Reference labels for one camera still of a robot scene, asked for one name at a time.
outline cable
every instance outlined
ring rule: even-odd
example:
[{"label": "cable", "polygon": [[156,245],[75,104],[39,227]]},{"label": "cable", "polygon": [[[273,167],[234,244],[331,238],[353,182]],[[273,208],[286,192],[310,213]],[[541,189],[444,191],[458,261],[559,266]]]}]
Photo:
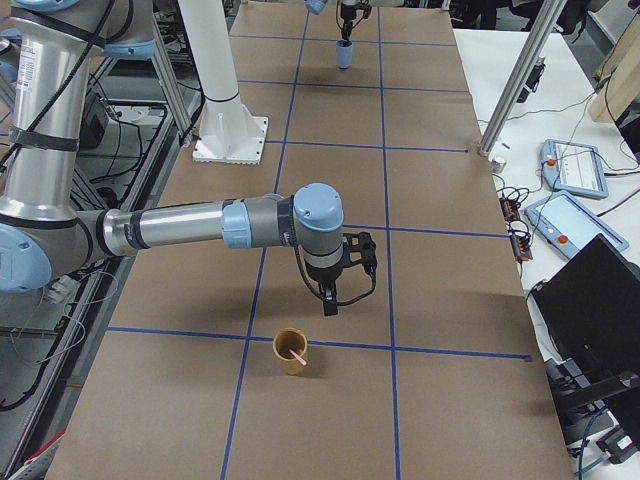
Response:
[{"label": "cable", "polygon": [[[583,100],[581,100],[581,101],[579,101],[577,103],[572,103],[571,105],[567,105],[566,107],[561,108],[560,110],[548,110],[548,109],[531,110],[529,112],[523,113],[522,115],[517,115],[515,117],[509,117],[509,118],[507,118],[506,121],[508,122],[510,120],[517,120],[519,118],[522,118],[522,117],[525,117],[527,115],[531,115],[531,114],[534,114],[534,113],[561,113],[561,112],[564,112],[566,110],[569,110],[570,108],[577,107],[578,105],[582,105],[584,102],[588,101],[592,96],[594,96],[595,93],[596,92],[591,92],[585,99],[583,99]],[[478,120],[478,122],[489,123],[487,120]]]},{"label": "cable", "polygon": [[51,352],[51,351],[49,351],[47,353],[47,355],[44,358],[40,359],[40,360],[27,361],[22,356],[22,354],[18,351],[18,348],[17,348],[17,345],[16,345],[16,340],[20,339],[20,337],[22,336],[22,333],[27,328],[27,326],[29,324],[29,321],[33,318],[35,313],[42,306],[42,304],[44,302],[44,297],[45,297],[45,289],[44,289],[44,287],[42,288],[42,295],[40,297],[40,301],[38,302],[36,307],[33,309],[33,311],[31,312],[31,314],[29,315],[27,320],[24,322],[22,327],[19,330],[18,329],[14,329],[14,330],[9,332],[9,341],[11,343],[11,348],[13,349],[15,354],[18,356],[18,359],[20,360],[20,362],[22,362],[23,364],[25,364],[25,365],[27,365],[29,367],[39,366],[39,365],[42,365],[42,364],[48,362],[49,360],[51,360],[53,358],[56,358],[56,357],[59,357],[60,355],[65,354],[66,352],[70,351],[71,349],[73,349],[74,347],[76,347],[77,345],[79,345],[80,343],[82,343],[84,341],[84,339],[86,337],[85,326],[77,318],[71,316],[69,313],[65,313],[64,309],[67,308],[67,307],[74,307],[74,308],[75,307],[85,307],[87,305],[95,305],[95,304],[98,304],[98,303],[103,303],[103,302],[109,300],[110,298],[112,298],[113,296],[115,296],[116,293],[118,292],[118,289],[119,289],[119,286],[120,286],[120,282],[119,282],[118,278],[115,275],[113,275],[112,273],[109,273],[109,272],[106,272],[106,271],[103,271],[103,270],[97,270],[97,269],[94,269],[94,270],[92,270],[92,271],[90,271],[88,273],[81,274],[81,276],[76,280],[77,280],[77,282],[78,282],[78,284],[80,286],[84,280],[86,280],[87,278],[90,278],[90,277],[92,277],[92,276],[94,276],[96,274],[103,275],[103,276],[111,278],[113,280],[113,285],[114,285],[113,291],[110,292],[108,295],[105,295],[102,298],[99,298],[97,300],[91,300],[89,302],[75,302],[75,301],[74,302],[67,302],[62,306],[62,309],[61,309],[61,312],[60,312],[60,315],[61,315],[61,317],[63,319],[66,318],[69,321],[75,323],[82,330],[80,338],[78,338],[71,345],[66,346],[64,349],[62,349],[59,352],[55,352],[55,351]]},{"label": "cable", "polygon": [[376,284],[377,284],[377,280],[376,280],[376,274],[375,274],[375,270],[372,271],[372,273],[369,274],[369,278],[371,278],[371,288],[356,296],[353,297],[351,300],[346,300],[344,302],[338,302],[336,300],[329,300],[327,298],[325,298],[320,292],[318,292],[313,285],[311,285],[311,282],[309,281],[309,278],[307,278],[307,274],[304,271],[304,267],[302,266],[302,259],[300,258],[300,250],[299,250],[299,246],[298,246],[298,237],[296,236],[296,227],[295,227],[295,223],[293,221],[293,198],[291,198],[290,202],[289,202],[289,219],[290,219],[290,226],[291,226],[291,245],[293,246],[293,252],[295,254],[296,257],[296,264],[298,266],[298,272],[300,272],[300,276],[302,277],[302,281],[304,282],[305,286],[307,287],[307,289],[311,292],[311,294],[316,297],[317,299],[321,300],[323,303],[328,303],[330,305],[334,305],[336,307],[347,307],[349,305],[353,305],[356,302],[359,302],[360,300],[362,300],[363,298],[368,297],[369,295],[371,295],[375,290],[376,290]]},{"label": "cable", "polygon": [[[605,461],[607,461],[609,459],[609,457],[607,455],[601,455],[600,457],[598,457],[596,460],[594,460],[593,462],[591,462],[589,465],[587,465],[586,467],[584,467],[582,469],[582,474],[584,475],[587,472],[590,472],[591,470],[593,470],[594,468],[596,468],[598,465],[604,463]],[[578,472],[574,472],[573,474],[574,476],[578,476]]]},{"label": "cable", "polygon": [[191,85],[187,85],[186,83],[182,83],[182,82],[178,82],[178,81],[176,81],[176,83],[178,85],[180,85],[181,87],[184,87],[186,89],[195,90],[196,92],[202,92],[202,87],[192,87]]},{"label": "cable", "polygon": [[[73,78],[78,73],[78,70],[80,70],[80,67],[86,60],[87,56],[89,55],[89,52],[91,51],[93,46],[96,44],[96,42],[100,38],[100,32],[102,31],[102,28],[104,27],[104,25],[107,23],[107,20],[109,18],[109,15],[111,14],[111,10],[113,9],[114,4],[115,4],[115,0],[109,0],[109,3],[107,4],[107,8],[102,14],[102,17],[100,18],[100,21],[98,22],[98,25],[96,26],[96,29],[93,32],[93,35],[91,36],[84,50],[78,57],[78,60],[76,60],[76,63],[71,68],[71,71],[67,74],[67,77],[64,79],[62,84],[58,87],[58,89],[55,91],[55,93],[49,99],[46,105],[42,108],[42,110],[40,110],[40,113],[36,115],[36,118],[34,118],[31,124],[26,128],[25,132],[33,132],[35,130],[35,128],[40,124],[40,122],[45,117],[45,115],[49,112],[49,110],[51,110],[53,105],[58,101],[60,96],[67,89],[67,87],[69,86]],[[9,157],[11,157],[11,155],[13,155],[14,153],[18,155],[21,149],[22,149],[22,145],[19,143],[14,143],[13,145],[11,145],[11,147],[9,147],[9,150],[7,150],[6,153],[2,156],[2,158],[0,158],[0,173],[3,173],[6,170],[5,164],[9,160]]]},{"label": "cable", "polygon": [[[118,123],[118,143],[116,146],[116,151],[113,154],[113,157],[111,158],[111,163],[109,164],[109,168],[107,169],[107,173],[104,175],[100,175],[98,177],[92,178],[90,180],[91,183],[99,183],[102,182],[104,180],[107,180],[109,178],[115,178],[115,177],[119,177],[121,175],[124,175],[125,173],[129,173],[131,171],[131,168],[137,168],[137,166],[140,164],[140,161],[142,160],[142,156],[143,156],[143,145],[142,145],[142,132],[140,130],[140,126],[136,125],[135,123],[131,123],[131,122],[125,122],[124,120],[120,120],[118,112],[116,111],[116,109],[113,107],[113,104],[111,103],[111,101],[109,100],[109,96],[107,95],[107,92],[105,91],[104,87],[102,86],[102,84],[100,83],[100,80],[98,80],[98,78],[96,76],[94,76],[93,74],[90,74],[91,78],[94,80],[95,84],[97,85],[97,87],[100,89],[100,92],[102,92],[102,95],[104,97],[104,100],[106,102],[106,105],[108,105],[108,108],[111,110],[111,115],[109,115],[109,117]],[[118,153],[120,152],[120,146],[121,146],[121,142],[122,142],[122,125],[129,125],[131,127],[135,127],[137,130],[137,134],[138,134],[138,160],[135,163],[135,165],[133,167],[130,167],[130,169],[127,169],[124,173],[120,172],[120,173],[115,173],[115,174],[111,174],[111,169],[113,168],[115,161],[118,157]]]},{"label": "cable", "polygon": [[504,189],[504,187],[506,186],[506,183],[504,181],[504,178],[502,178],[500,175],[498,175],[497,173],[492,173],[491,175],[493,175],[494,178],[497,178],[498,180],[500,180],[502,182],[502,187],[500,189],[498,189],[498,191]]},{"label": "cable", "polygon": [[616,203],[613,207],[611,207],[608,210],[605,210],[604,212],[598,213],[596,215],[596,217],[603,217],[605,216],[607,213],[615,210],[616,208],[618,208],[620,205],[623,205],[624,203],[628,202],[629,200],[631,200],[633,197],[635,197],[637,194],[640,193],[640,188],[638,188],[637,190],[634,190],[633,192],[631,192],[629,195],[627,195],[625,198],[623,198],[622,200],[620,200],[618,203]]},{"label": "cable", "polygon": [[600,417],[600,415],[602,415],[604,412],[605,410],[598,410],[596,413],[594,413],[589,419],[589,422],[587,423],[587,426],[584,429],[584,433],[582,434],[582,442],[580,443],[580,453],[578,455],[578,480],[582,480],[582,476],[585,473],[584,470],[582,469],[582,461],[584,459],[584,449],[586,448],[587,443],[589,443],[589,441],[587,440],[587,437],[589,436],[589,431],[591,430],[591,427],[593,427],[593,424],[598,419],[598,417]]},{"label": "cable", "polygon": [[[567,142],[564,150],[562,151],[562,155],[560,155],[560,158],[556,159],[558,161],[558,169],[560,169],[562,160],[565,158],[565,153],[567,151],[567,148],[569,148],[569,144],[571,144],[571,142],[573,141],[573,137],[575,136],[576,132],[578,131],[578,127],[580,126],[580,124],[582,123],[582,120],[584,120],[584,117],[587,114],[587,107],[588,106],[589,106],[589,104],[585,103],[584,109],[582,110],[582,115],[580,116],[580,119],[578,120],[578,123],[576,123],[576,126],[573,128],[573,132],[571,132],[571,137],[569,138],[569,141]],[[560,179],[560,175],[558,175],[556,177],[556,179],[553,181],[553,184],[551,185],[551,191],[552,192],[555,190],[556,184],[558,183],[559,179]],[[540,183],[542,183],[542,174],[540,175]],[[549,200],[551,200],[551,197],[552,197],[552,195],[549,195],[547,197],[547,199],[544,201],[544,203],[542,204],[542,206],[540,207],[540,209],[538,209],[538,220],[536,221],[536,224],[533,227],[533,231],[531,232],[531,242],[529,243],[529,249],[531,249],[531,246],[533,245],[533,240],[535,238],[534,235],[538,231],[538,226],[540,225],[540,220],[542,219],[542,210],[544,210],[544,207],[547,206],[547,203],[549,203]]]}]

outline blue joint cap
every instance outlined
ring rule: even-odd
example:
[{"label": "blue joint cap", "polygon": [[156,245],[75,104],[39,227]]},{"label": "blue joint cap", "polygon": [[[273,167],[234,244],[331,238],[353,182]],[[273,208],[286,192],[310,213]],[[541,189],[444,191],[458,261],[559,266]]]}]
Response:
[{"label": "blue joint cap", "polygon": [[51,263],[40,245],[17,228],[0,223],[0,292],[26,292],[50,280]]},{"label": "blue joint cap", "polygon": [[336,43],[336,56],[338,68],[342,70],[349,68],[353,58],[353,42],[338,40],[338,43]]},{"label": "blue joint cap", "polygon": [[344,222],[340,195],[324,183],[312,183],[298,190],[293,197],[293,215],[316,232],[332,232]]},{"label": "blue joint cap", "polygon": [[34,12],[58,12],[73,7],[80,0],[13,0],[16,6]]},{"label": "blue joint cap", "polygon": [[18,80],[18,69],[6,62],[0,62],[0,75],[2,75],[7,82],[13,83]]},{"label": "blue joint cap", "polygon": [[327,1],[324,2],[322,0],[305,0],[304,2],[309,13],[313,13],[314,15],[320,15],[324,10],[324,7],[327,5]]},{"label": "blue joint cap", "polygon": [[156,51],[155,41],[139,43],[110,43],[104,47],[103,57],[117,60],[148,60]]},{"label": "blue joint cap", "polygon": [[229,248],[251,248],[251,223],[244,203],[232,203],[222,210],[222,239]]},{"label": "blue joint cap", "polygon": [[18,42],[22,40],[22,34],[17,28],[7,28],[0,32],[0,37],[4,37],[10,42]]}]

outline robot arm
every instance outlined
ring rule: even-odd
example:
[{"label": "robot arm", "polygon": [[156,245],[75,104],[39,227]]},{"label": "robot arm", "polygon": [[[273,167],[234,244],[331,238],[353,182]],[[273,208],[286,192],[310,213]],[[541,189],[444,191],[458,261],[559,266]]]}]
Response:
[{"label": "robot arm", "polygon": [[[304,3],[310,13],[320,15],[327,5],[327,1],[305,0]],[[358,11],[362,11],[362,16],[356,21]],[[369,5],[369,0],[336,0],[336,23],[342,38],[336,47],[339,68],[345,69],[351,66],[351,57],[353,55],[351,32],[362,20],[366,20],[370,15],[371,5]]]},{"label": "robot arm", "polygon": [[[367,233],[342,232],[342,203],[328,185],[308,185],[290,198],[266,195],[137,212],[73,210],[69,194],[87,59],[101,48],[118,58],[149,57],[151,2],[15,0],[12,16],[22,52],[14,143],[0,159],[0,166],[10,165],[0,197],[1,292],[40,288],[95,261],[140,249],[215,239],[231,248],[293,247],[305,285],[322,300],[326,315],[373,292],[375,243]],[[341,302],[336,280],[357,265],[372,287]]]},{"label": "robot arm", "polygon": [[[313,183],[292,197],[271,194],[133,213],[110,210],[97,223],[98,231],[104,232],[104,247],[113,255],[216,239],[230,248],[293,247],[306,286],[322,300],[325,315],[336,315],[339,306],[355,303],[338,300],[336,280],[344,269],[363,266],[372,283],[364,296],[373,293],[376,282],[375,243],[366,232],[343,233],[343,218],[338,192]],[[306,278],[299,247],[306,272],[319,291]]]}]

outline grid line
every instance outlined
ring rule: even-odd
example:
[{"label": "grid line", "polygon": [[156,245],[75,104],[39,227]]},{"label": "grid line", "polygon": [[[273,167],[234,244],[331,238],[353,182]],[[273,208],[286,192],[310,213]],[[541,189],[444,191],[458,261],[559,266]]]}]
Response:
[{"label": "grid line", "polygon": [[227,469],[229,467],[229,458],[231,456],[231,445],[233,443],[233,434],[236,427],[236,418],[238,416],[238,407],[240,406],[240,395],[242,393],[242,384],[244,382],[244,372],[249,359],[249,346],[251,344],[251,333],[253,331],[253,322],[256,318],[256,310],[258,308],[258,297],[260,296],[260,284],[262,283],[262,274],[264,272],[264,262],[267,256],[267,249],[262,249],[260,257],[260,266],[258,267],[258,278],[256,279],[256,287],[253,294],[251,304],[251,315],[249,317],[249,325],[247,326],[247,335],[244,339],[244,349],[242,351],[242,361],[240,362],[240,372],[238,372],[238,382],[236,384],[236,393],[233,399],[233,408],[231,410],[231,418],[229,419],[229,430],[227,432],[227,442],[224,448],[224,457],[222,460],[222,468],[220,469],[220,480],[227,478]]},{"label": "grid line", "polygon": [[[169,335],[169,336],[181,336],[181,337],[196,337],[196,338],[212,338],[219,340],[235,340],[235,341],[251,341],[261,343],[273,342],[273,337],[262,336],[246,336],[246,335],[232,335],[226,333],[214,333],[214,332],[192,332],[182,330],[164,330],[154,328],[138,328],[138,327],[108,327],[107,331],[119,332],[119,333],[138,333],[142,335]],[[528,354],[521,353],[507,353],[507,352],[483,352],[479,350],[455,350],[446,348],[426,348],[426,347],[409,347],[396,345],[379,345],[374,343],[357,343],[357,342],[336,342],[331,340],[308,340],[309,345],[315,345],[318,347],[331,347],[331,348],[353,348],[359,350],[381,350],[385,352],[407,352],[418,354],[432,354],[432,355],[451,355],[457,357],[484,357],[484,358],[496,358],[496,359],[509,359],[509,360],[522,360],[530,363],[533,361],[533,357]]]},{"label": "grid line", "polygon": [[[295,77],[294,77],[294,85],[293,88],[291,89],[291,100],[289,102],[289,112],[287,114],[287,123],[285,125],[285,130],[284,130],[284,138],[283,138],[283,145],[282,145],[282,149],[280,151],[280,159],[278,161],[278,169],[276,172],[276,180],[275,180],[275,185],[273,187],[273,191],[277,192],[278,191],[278,186],[280,184],[280,175],[282,173],[282,164],[284,163],[284,155],[285,155],[285,151],[287,148],[287,136],[289,135],[289,126],[291,125],[291,115],[293,112],[293,105],[295,102],[295,98],[296,98],[296,83],[298,81],[298,76],[300,74],[300,64],[302,63],[302,53],[304,51],[304,37],[306,37],[307,35],[307,27],[309,25],[309,12],[307,12],[307,15],[305,17],[305,23],[304,23],[304,31],[302,34],[302,41],[300,42],[300,51],[298,53],[298,64],[296,66],[296,73],[295,73]],[[256,279],[256,287],[255,287],[255,293],[254,293],[254,297],[253,297],[253,304],[251,306],[251,317],[249,319],[249,325],[247,327],[247,335],[246,335],[246,339],[245,339],[245,344],[244,344],[244,350],[242,353],[242,363],[240,364],[240,372],[238,374],[238,383],[236,385],[236,394],[235,394],[235,398],[234,398],[234,402],[233,402],[233,410],[231,412],[231,418],[229,420],[229,432],[227,434],[227,443],[225,446],[225,452],[224,452],[224,460],[223,460],[223,464],[222,464],[222,469],[220,472],[220,480],[226,480],[227,477],[227,469],[229,466],[229,458],[231,456],[231,448],[232,448],[232,443],[233,443],[233,434],[235,431],[235,425],[236,425],[236,418],[238,415],[238,408],[240,406],[240,396],[242,393],[242,385],[244,383],[244,373],[246,370],[246,366],[247,366],[247,360],[249,357],[249,347],[251,345],[251,334],[253,333],[253,324],[255,321],[255,317],[256,317],[256,312],[257,312],[257,308],[258,308],[258,298],[260,295],[260,287],[262,284],[262,275],[264,273],[264,264],[265,264],[265,259],[267,256],[267,249],[263,248],[262,249],[262,257],[260,258],[260,267],[258,268],[258,278]]]},{"label": "grid line", "polygon": [[[280,143],[286,145],[309,145],[312,147],[340,147],[340,148],[371,148],[382,150],[380,145],[359,145],[355,143],[330,143],[330,142],[306,142],[299,140],[267,140],[266,143]],[[415,152],[444,152],[444,153],[469,153],[466,148],[438,148],[438,147],[385,147],[387,150],[415,151]]]},{"label": "grid line", "polygon": [[398,368],[396,361],[396,325],[394,316],[393,301],[393,271],[392,271],[392,253],[391,253],[391,220],[390,220],[390,203],[389,203],[389,177],[387,168],[387,133],[385,125],[384,111],[384,70],[382,63],[382,26],[381,26],[381,10],[377,7],[378,15],[378,60],[380,68],[380,110],[381,110],[381,131],[382,131],[382,165],[384,178],[384,214],[385,214],[385,232],[387,237],[387,288],[389,292],[389,340],[391,342],[391,393],[393,400],[393,441],[395,446],[395,471],[396,480],[402,479],[402,464],[400,456],[400,414],[398,405]]},{"label": "grid line", "polygon": [[423,234],[433,234],[433,235],[460,235],[464,237],[488,237],[488,238],[503,238],[503,239],[509,238],[509,235],[506,233],[459,232],[455,230],[432,230],[427,228],[405,228],[405,227],[378,227],[374,225],[352,225],[352,224],[345,224],[344,226],[346,228],[368,229],[368,230],[389,230],[391,232],[423,233]]},{"label": "grid line", "polygon": [[[283,37],[277,35],[246,35],[246,34],[233,34],[229,35],[230,38],[255,38],[258,40],[303,40],[300,37]],[[313,42],[335,42],[335,38],[306,38],[304,40]],[[374,45],[419,45],[423,47],[457,47],[455,43],[433,43],[433,42],[386,42],[381,39],[378,40],[352,40],[353,43],[372,43]]]},{"label": "grid line", "polygon": [[[310,82],[285,82],[284,80],[254,80],[242,79],[238,83],[257,83],[259,85],[298,85],[301,87],[322,87],[322,88],[362,88],[368,90],[379,90],[375,85],[348,85],[338,83],[310,83]],[[384,90],[407,91],[407,92],[432,92],[432,93],[466,93],[469,90],[456,90],[450,88],[427,88],[427,87],[383,87]]]}]

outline paper cup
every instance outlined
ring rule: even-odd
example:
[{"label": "paper cup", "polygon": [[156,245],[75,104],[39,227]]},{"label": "paper cup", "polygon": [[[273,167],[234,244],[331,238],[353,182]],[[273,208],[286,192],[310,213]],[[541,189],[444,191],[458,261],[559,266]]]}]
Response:
[{"label": "paper cup", "polygon": [[305,360],[309,360],[307,337],[297,328],[285,328],[278,332],[273,339],[273,353],[286,374],[299,375],[305,366],[296,360],[289,350],[293,350]]}]

